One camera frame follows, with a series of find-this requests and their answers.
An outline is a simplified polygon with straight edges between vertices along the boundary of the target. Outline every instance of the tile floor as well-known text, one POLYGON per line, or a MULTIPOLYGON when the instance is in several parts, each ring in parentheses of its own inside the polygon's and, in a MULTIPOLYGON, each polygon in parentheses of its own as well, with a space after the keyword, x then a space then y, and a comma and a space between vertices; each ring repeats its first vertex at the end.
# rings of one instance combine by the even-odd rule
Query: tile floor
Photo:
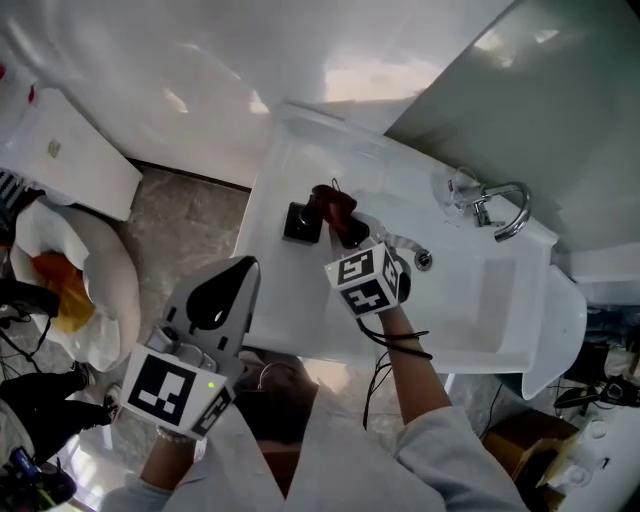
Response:
MULTIPOLYGON (((142 326, 139 341, 145 340, 152 322, 159 317, 174 285, 193 269, 233 252, 249 195, 192 178, 144 170, 130 220, 118 226, 119 234, 138 269, 142 326)), ((17 343, 30 347, 38 333, 31 324, 11 330, 17 343)), ((45 343, 35 359, 44 371, 62 372, 71 360, 55 343, 45 343)), ((31 371, 22 358, 10 360, 20 373, 31 371)), ((305 361, 314 379, 322 380, 341 398, 345 408, 361 422, 372 369, 353 369, 323 361, 305 361)), ((101 401, 106 386, 119 381, 126 367, 98 377, 98 385, 84 393, 85 400, 101 401)), ((454 404, 467 411, 474 430, 482 432, 489 420, 489 407, 499 382, 493 376, 456 376, 450 395, 454 404)), ((492 421, 534 406, 553 414, 554 390, 541 393, 526 404, 506 388, 496 400, 492 421)), ((374 395, 369 431, 387 449, 402 427, 393 378, 389 377, 374 395)), ((109 489, 121 485, 126 472, 137 472, 155 439, 155 428, 123 411, 112 427, 95 428, 74 439, 63 454, 63 463, 79 481, 79 498, 95 507, 109 489)))

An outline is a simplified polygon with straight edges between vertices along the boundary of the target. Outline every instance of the sink basin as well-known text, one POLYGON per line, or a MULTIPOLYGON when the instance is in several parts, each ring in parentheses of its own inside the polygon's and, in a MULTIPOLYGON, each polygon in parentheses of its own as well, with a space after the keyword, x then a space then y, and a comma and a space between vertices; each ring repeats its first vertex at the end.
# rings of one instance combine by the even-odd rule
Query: sink basin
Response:
MULTIPOLYGON (((323 269, 332 260, 327 226, 313 246, 281 238, 289 203, 306 202, 314 185, 335 178, 358 200, 357 211, 431 251, 426 272, 413 267, 412 253, 398 253, 413 267, 404 309, 416 330, 430 331, 421 341, 438 372, 529 370, 554 233, 531 218, 514 238, 497 243, 493 229, 439 206, 432 178, 453 170, 437 160, 299 107, 283 105, 274 117, 269 155, 235 249, 256 256, 262 269, 247 345, 367 365, 379 353, 331 293, 323 269)), ((487 207, 495 220, 509 221, 518 211, 501 197, 487 207)), ((375 317, 364 321, 380 329, 375 317)))

